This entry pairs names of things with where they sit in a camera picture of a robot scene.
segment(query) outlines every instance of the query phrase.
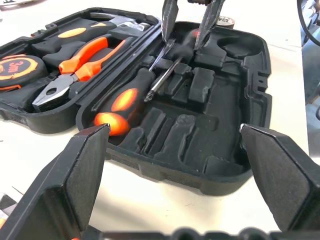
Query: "tape measure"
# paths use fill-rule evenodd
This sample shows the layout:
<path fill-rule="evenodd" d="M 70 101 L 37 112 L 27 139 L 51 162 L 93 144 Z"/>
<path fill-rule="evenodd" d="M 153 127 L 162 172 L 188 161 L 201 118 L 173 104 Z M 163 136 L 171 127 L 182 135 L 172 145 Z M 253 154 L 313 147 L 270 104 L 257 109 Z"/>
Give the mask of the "tape measure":
<path fill-rule="evenodd" d="M 48 75 L 41 58 L 30 55 L 7 56 L 0 60 L 0 90 L 10 90 Z"/>

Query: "black plastic tool case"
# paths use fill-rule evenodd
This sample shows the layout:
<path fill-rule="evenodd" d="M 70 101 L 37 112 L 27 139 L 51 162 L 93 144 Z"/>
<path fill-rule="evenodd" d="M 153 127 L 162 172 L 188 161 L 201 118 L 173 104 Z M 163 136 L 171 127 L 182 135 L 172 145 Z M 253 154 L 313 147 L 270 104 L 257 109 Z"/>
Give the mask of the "black plastic tool case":
<path fill-rule="evenodd" d="M 37 82 L 37 90 L 31 97 L 20 99 L 20 105 L 11 101 L 13 92 L 0 93 L 0 113 L 5 120 L 45 134 L 64 131 L 75 123 L 79 130 L 91 127 L 103 102 L 131 81 L 140 68 L 149 67 L 163 47 L 157 18 L 90 8 L 47 25 L 47 30 L 38 31 L 33 38 L 19 38 L 4 45 L 0 58 L 34 54 L 30 44 L 68 25 L 78 25 L 89 12 L 125 15 L 152 27 L 136 36 L 125 53 L 112 59 L 90 81 L 74 83 L 74 97 L 55 109 L 36 113 L 31 107 L 32 100 L 52 79 L 50 76 Z M 196 23 L 178 22 L 176 44 L 198 27 Z M 172 63 L 173 50 L 156 65 L 157 78 Z M 236 191 L 252 175 L 239 127 L 242 123 L 269 127 L 272 98 L 265 90 L 270 74 L 270 57 L 263 39 L 216 27 L 194 58 L 179 64 L 154 100 L 135 113 L 131 130 L 124 136 L 109 138 L 107 159 L 139 169 L 143 176 L 177 182 L 207 195 Z"/>

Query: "metal tip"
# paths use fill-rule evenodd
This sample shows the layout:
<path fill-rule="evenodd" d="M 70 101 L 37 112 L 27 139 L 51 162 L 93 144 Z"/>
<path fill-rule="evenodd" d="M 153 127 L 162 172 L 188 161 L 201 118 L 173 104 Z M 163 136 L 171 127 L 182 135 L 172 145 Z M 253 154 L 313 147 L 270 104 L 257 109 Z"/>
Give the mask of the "metal tip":
<path fill-rule="evenodd" d="M 147 103 L 151 101 L 154 98 L 155 92 L 154 91 L 149 91 L 146 97 L 144 98 L 144 102 Z"/>
<path fill-rule="evenodd" d="M 241 130 L 245 125 L 246 125 L 245 123 L 241 123 L 240 128 L 239 128 L 239 133 L 241 133 Z"/>

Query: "white table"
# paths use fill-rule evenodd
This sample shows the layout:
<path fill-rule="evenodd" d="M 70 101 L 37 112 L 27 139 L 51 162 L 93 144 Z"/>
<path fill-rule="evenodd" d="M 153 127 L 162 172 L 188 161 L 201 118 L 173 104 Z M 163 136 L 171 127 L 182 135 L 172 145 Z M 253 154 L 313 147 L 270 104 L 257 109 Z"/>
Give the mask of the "white table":
<path fill-rule="evenodd" d="M 89 7 L 107 7 L 161 17 L 162 0 L 46 0 L 3 11 L 0 45 L 29 36 L 44 25 Z M 179 0 L 178 21 L 200 22 L 204 6 Z M 272 74 L 270 128 L 289 135 L 308 152 L 300 24 L 292 0 L 226 0 L 222 16 L 235 19 L 235 29 L 263 37 L 269 47 Z M 26 192 L 40 170 L 64 149 L 77 129 L 43 135 L 25 126 L 0 121 L 0 185 Z M 172 182 L 144 179 L 114 162 L 106 162 L 90 224 L 107 231 L 161 231 L 179 227 L 200 233 L 243 228 L 278 230 L 253 178 L 224 197 L 202 195 Z"/>

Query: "cable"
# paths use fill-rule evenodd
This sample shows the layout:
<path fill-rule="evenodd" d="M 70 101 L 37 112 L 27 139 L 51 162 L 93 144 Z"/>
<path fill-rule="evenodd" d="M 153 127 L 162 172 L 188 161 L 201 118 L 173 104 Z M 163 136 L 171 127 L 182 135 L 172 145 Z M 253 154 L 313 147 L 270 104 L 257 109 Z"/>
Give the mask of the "cable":
<path fill-rule="evenodd" d="M 297 7 L 298 7 L 298 15 L 299 15 L 299 20 L 300 20 L 300 24 L 301 27 L 305 33 L 305 35 L 315 44 L 318 45 L 320 47 L 320 41 L 318 41 L 308 30 L 308 27 L 305 23 L 305 19 L 302 13 L 302 1 L 303 0 L 296 0 L 297 3 Z"/>

